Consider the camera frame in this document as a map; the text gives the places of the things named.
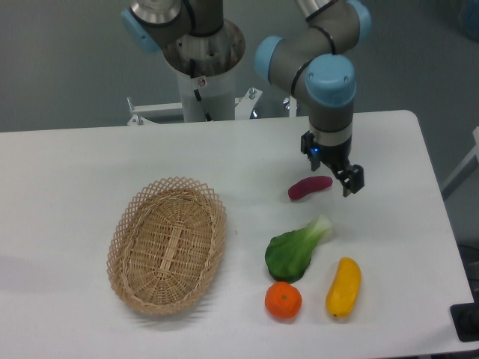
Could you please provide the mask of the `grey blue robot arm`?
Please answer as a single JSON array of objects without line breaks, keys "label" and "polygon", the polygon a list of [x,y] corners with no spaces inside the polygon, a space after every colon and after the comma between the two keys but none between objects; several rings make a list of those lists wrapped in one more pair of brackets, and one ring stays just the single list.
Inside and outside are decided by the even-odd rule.
[{"label": "grey blue robot arm", "polygon": [[[254,54],[254,69],[309,111],[301,151],[311,169],[326,166],[344,194],[364,186],[349,160],[356,72],[345,52],[368,36],[371,17],[359,1],[299,1],[307,28],[292,39],[271,36]],[[145,52],[161,52],[175,71],[187,122],[234,118],[232,72],[245,38],[221,1],[133,1],[121,20]]]}]

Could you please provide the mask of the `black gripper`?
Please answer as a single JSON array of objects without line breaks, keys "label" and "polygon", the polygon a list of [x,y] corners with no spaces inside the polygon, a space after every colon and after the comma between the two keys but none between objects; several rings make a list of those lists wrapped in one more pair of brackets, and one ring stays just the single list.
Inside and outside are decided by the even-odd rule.
[{"label": "black gripper", "polygon": [[356,194],[364,187],[364,169],[361,165],[351,165],[352,132],[344,129],[339,132],[307,131],[301,136],[300,150],[308,157],[311,171],[321,165],[328,167],[343,187],[343,196]]}]

